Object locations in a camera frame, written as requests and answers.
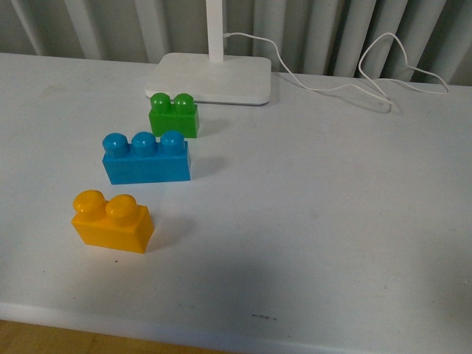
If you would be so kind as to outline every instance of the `white table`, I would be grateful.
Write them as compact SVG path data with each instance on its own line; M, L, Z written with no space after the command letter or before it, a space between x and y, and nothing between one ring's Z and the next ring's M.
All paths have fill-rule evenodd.
M153 68L0 54L0 319L242 353L472 351L472 88L382 83L389 111L273 74L266 106L199 105L192 181L111 186L101 141L150 130ZM87 189L149 207L145 254L82 243Z

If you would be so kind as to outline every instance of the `white cable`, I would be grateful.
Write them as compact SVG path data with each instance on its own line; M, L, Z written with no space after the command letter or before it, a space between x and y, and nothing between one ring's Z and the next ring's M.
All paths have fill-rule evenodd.
M377 42L379 42L380 39L382 39L383 37L385 37L386 35L390 35L392 36L398 43L398 45L400 46L401 48L401 51L403 53L403 57L405 58L405 64L406 64L406 67L409 68L409 69L412 69L412 70L415 70L416 72L422 72L423 74L427 74L427 75L431 75L431 76L434 76L435 78L437 78L442 86L444 87L445 89L445 92L436 92L436 91L426 91L426 90L422 90L420 88L416 88L414 87L413 85L410 85L408 83L406 83L405 81L402 81L402 80L397 80L397 79L389 79L389 78L385 78L385 79L377 79L377 80L388 80L388 81L392 81L393 83L399 83L401 85L404 85L406 87L409 87L411 88L412 90L415 90L415 91L418 91L418 92L423 92L425 94L448 94L449 93L449 86L447 83L445 83L445 81L437 74L433 73L433 72L427 72L426 70L422 70L422 69L419 69L417 67L414 67L414 66L411 66L408 64L408 57L406 56L406 51L405 51L405 47L403 46L403 44L401 43L400 39L394 35L393 33L391 32L386 32L384 33L383 35L380 35L375 41L372 42L372 44L370 44L370 46L365 50L365 52L363 53L363 55L361 56L361 59L359 60L359 64L358 64L358 69L359 69L359 72L361 73L362 76L364 76L366 79L368 79L368 81L373 84L377 90L379 90L385 97L386 97L386 94L382 91L382 89L380 87L378 87L378 85L374 82L374 80L372 80L370 77L368 77L366 75L366 73L364 73L364 71L362 70L361 66L362 66L362 62L364 61L364 58L366 57L367 53L374 47L374 45L377 44Z
M391 35L397 42L398 44L400 45L400 48L403 52L403 56L405 57L405 63L406 63L406 66L409 67L410 69L413 69L413 70L416 70L416 71L419 71L419 72L422 72L424 74L429 74L429 75L432 75L434 77L436 77L437 79L439 79L439 81L442 83L442 85L444 86L446 92L433 92L433 91L424 91L424 90L421 90L419 88L415 88L414 86L412 85L409 85L408 83L405 83L404 81L400 81L400 80L396 80L396 79L379 79L379 80L390 80L390 81L393 81L393 82L396 82L396 83L400 83L400 84L403 84L415 91L419 91L419 92L424 92L424 93L427 93L427 94L447 94L449 92L449 87L448 87L448 84L445 83L445 81L439 77L438 75L432 73L432 72L427 72L425 70L422 70L422 69L419 69L419 68L415 68L413 66L410 66L408 64L408 58L406 57L406 51L405 51L405 48L403 47L403 44L400 42L400 39L398 39L398 37L396 35L394 35L393 33L390 33L390 32L387 32L387 33L384 33L383 35L379 36L375 41L372 42L372 44L370 44L370 46L366 49L366 51L363 53L363 55L361 56L361 59L359 61L359 64L358 64L358 69L359 69L359 72L361 73L362 76L364 76L371 84L374 85L374 87L376 87L376 89L383 95L383 97L381 96L378 96L377 94L373 94L371 92L368 92L366 90L364 90L362 87L359 87L353 83L347 83L345 85L341 85L341 86L337 86L335 88L311 88L311 87L308 87L306 85L304 85L303 83L300 82L300 80L298 80L296 78L296 76L294 75L294 73L285 65L285 63L283 62L282 58L280 57L280 53L279 53L279 49L277 48L277 45L271 41L270 39L267 39L267 38L264 38L264 37L257 37L256 35L248 35L247 33L242 33L242 32L233 32L233 33L225 33L223 36L224 38L228 38L228 37L231 37L232 35L242 35L242 36L245 36L245 37L249 37L249 38L253 38L253 39L258 39L260 41L265 41L265 42L269 42L271 43L274 47L275 47L275 52L277 53L277 57L279 58L279 61L280 63L282 64L282 66L284 67L285 70L287 70L287 72L295 79L295 81L301 86L303 87L304 89L307 89L308 91L314 91L314 92L329 92L329 91L335 91L335 90L339 90L339 89L342 89L344 87L354 87L355 89L358 89L362 92L364 92L365 94L368 94L369 96L372 96L378 100L381 100L381 101L384 101L390 105L395 105L389 98L389 96L374 82L374 80L372 80L370 77L368 77L364 71L362 70L361 68L361 64L362 62L364 61L364 58L365 56L367 55L367 53L371 50L371 48L384 36L386 35Z

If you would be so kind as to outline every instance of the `yellow block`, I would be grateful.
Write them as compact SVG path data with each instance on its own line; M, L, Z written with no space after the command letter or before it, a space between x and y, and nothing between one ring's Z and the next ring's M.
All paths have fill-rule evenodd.
M154 232L148 208L131 195L106 201L98 190L81 192L72 204L72 225L86 245L145 253Z

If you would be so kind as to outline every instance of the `white lamp base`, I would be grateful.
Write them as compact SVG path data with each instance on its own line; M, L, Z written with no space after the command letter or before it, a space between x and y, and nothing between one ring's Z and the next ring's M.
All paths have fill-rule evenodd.
M206 54L169 53L151 74L146 96L164 92L172 99L190 94L196 102L263 105L271 95L271 61L225 55L213 63Z

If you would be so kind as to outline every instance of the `curtain fold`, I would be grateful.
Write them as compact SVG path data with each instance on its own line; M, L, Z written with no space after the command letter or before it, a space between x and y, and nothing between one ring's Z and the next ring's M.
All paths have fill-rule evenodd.
M472 86L471 0L223 0L223 11L229 32L270 38L296 73L358 77L364 50L393 32L410 65ZM0 52L158 63L168 52L208 53L206 20L205 0L5 0ZM270 44L234 36L225 50L284 70ZM405 67L391 38L363 69L372 78L431 80Z

